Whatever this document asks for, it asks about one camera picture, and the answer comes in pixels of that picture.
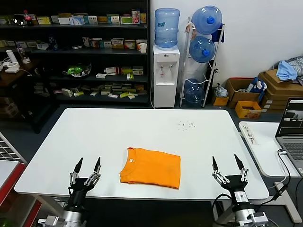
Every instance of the water bottle rack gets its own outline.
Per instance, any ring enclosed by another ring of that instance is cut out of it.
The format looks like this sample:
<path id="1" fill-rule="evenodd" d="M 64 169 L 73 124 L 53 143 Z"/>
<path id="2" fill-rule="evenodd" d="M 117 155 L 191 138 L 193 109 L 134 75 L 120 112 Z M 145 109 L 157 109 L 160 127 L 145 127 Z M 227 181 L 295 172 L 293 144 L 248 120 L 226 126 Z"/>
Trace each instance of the water bottle rack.
<path id="1" fill-rule="evenodd" d="M 207 95 L 208 95 L 208 92 L 209 92 L 209 88 L 210 88 L 210 81 L 212 81 L 213 79 L 213 76 L 214 76 L 214 70 L 215 70 L 215 66 L 217 65 L 217 53 L 219 51 L 219 47 L 221 45 L 221 41 L 222 41 L 222 36 L 224 34 L 224 29 L 225 29 L 225 25 L 223 24 L 222 28 L 220 28 L 219 30 L 221 30 L 221 33 L 220 33 L 220 38 L 219 38 L 219 41 L 218 41 L 218 44 L 217 44 L 217 47 L 216 47 L 216 53 L 213 57 L 213 63 L 211 64 L 210 62 L 208 62 L 208 65 L 210 66 L 211 68 L 211 73 L 210 73 L 210 76 L 209 76 L 209 79 L 206 78 L 205 74 L 203 74 L 203 78 L 202 78 L 202 82 L 201 83 L 193 83 L 191 82 L 187 76 L 185 76 L 186 72 L 187 72 L 187 66 L 188 66 L 188 60 L 190 58 L 192 58 L 189 54 L 189 46 L 190 46 L 190 41 L 191 41 L 191 37 L 193 35 L 193 33 L 195 32 L 196 28 L 194 26 L 194 24 L 192 22 L 190 22 L 190 18 L 188 17 L 187 18 L 187 26 L 189 25 L 189 30 L 186 31 L 186 38 L 185 38 L 185 45 L 184 45 L 184 53 L 183 53 L 183 64 L 184 64 L 184 67 L 183 67 L 183 71 L 182 71 L 182 80 L 183 80 L 183 83 L 182 83 L 182 90 L 181 90 L 181 95 L 180 95 L 180 107 L 182 106 L 182 103 L 183 103 L 183 100 L 185 100 L 184 98 L 184 85 L 185 85 L 185 81 L 189 81 L 191 84 L 194 84 L 194 85 L 202 85 L 206 82 L 207 83 L 207 89 L 206 89 L 206 92 L 205 92 L 205 97 L 204 97 L 204 100 L 203 100 L 203 103 L 202 103 L 202 108 L 204 108 L 205 106 L 205 103 L 206 103 L 206 98 L 207 98 Z"/>

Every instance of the water jug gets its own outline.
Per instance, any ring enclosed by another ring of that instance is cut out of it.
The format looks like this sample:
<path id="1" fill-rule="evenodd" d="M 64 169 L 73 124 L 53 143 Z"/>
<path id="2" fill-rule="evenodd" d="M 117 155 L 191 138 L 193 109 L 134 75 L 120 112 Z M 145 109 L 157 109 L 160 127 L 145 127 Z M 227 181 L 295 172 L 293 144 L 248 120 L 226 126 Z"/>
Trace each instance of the water jug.
<path id="1" fill-rule="evenodd" d="M 191 82 L 195 83 L 192 84 L 189 81 L 185 81 L 184 84 L 184 98 L 187 102 L 191 105 L 201 105 L 202 101 L 205 97 L 205 92 L 201 85 L 196 85 L 199 83 L 196 79 L 189 79 Z"/>
<path id="2" fill-rule="evenodd" d="M 161 8 L 155 11 L 155 43 L 163 48 L 177 45 L 180 11 L 173 8 Z"/>
<path id="3" fill-rule="evenodd" d="M 217 31 L 222 23 L 222 13 L 216 6 L 198 9 L 191 19 L 198 33 L 209 35 Z"/>
<path id="4" fill-rule="evenodd" d="M 213 41 L 203 36 L 197 36 L 190 42 L 189 53 L 199 63 L 210 61 L 215 52 L 216 46 Z"/>

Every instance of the orange t-shirt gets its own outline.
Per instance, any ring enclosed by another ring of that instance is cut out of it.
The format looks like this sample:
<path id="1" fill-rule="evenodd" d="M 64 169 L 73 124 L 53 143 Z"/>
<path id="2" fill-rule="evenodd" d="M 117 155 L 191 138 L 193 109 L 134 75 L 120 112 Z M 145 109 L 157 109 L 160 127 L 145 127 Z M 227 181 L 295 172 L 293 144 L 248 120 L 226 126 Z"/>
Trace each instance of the orange t-shirt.
<path id="1" fill-rule="evenodd" d="M 128 158 L 120 182 L 147 183 L 176 188 L 180 186 L 181 158 L 164 152 L 128 148 Z"/>

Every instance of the laptop screen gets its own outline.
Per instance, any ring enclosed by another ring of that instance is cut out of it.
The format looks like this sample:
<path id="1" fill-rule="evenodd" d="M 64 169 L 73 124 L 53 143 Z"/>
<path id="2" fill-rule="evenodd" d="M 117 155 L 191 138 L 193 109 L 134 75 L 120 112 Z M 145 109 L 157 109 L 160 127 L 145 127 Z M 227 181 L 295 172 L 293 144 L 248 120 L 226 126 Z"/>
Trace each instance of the laptop screen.
<path id="1" fill-rule="evenodd" d="M 289 98 L 276 132 L 278 136 L 303 136 L 303 98 Z"/>

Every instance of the laptop keyboard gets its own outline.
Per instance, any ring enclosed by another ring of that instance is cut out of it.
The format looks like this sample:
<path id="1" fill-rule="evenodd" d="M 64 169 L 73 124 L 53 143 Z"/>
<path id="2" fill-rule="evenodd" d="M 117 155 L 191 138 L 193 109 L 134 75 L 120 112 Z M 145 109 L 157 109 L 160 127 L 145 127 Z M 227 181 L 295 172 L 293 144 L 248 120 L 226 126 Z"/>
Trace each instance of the laptop keyboard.
<path id="1" fill-rule="evenodd" d="M 303 160 L 303 143 L 284 143 L 289 154 L 295 160 Z"/>

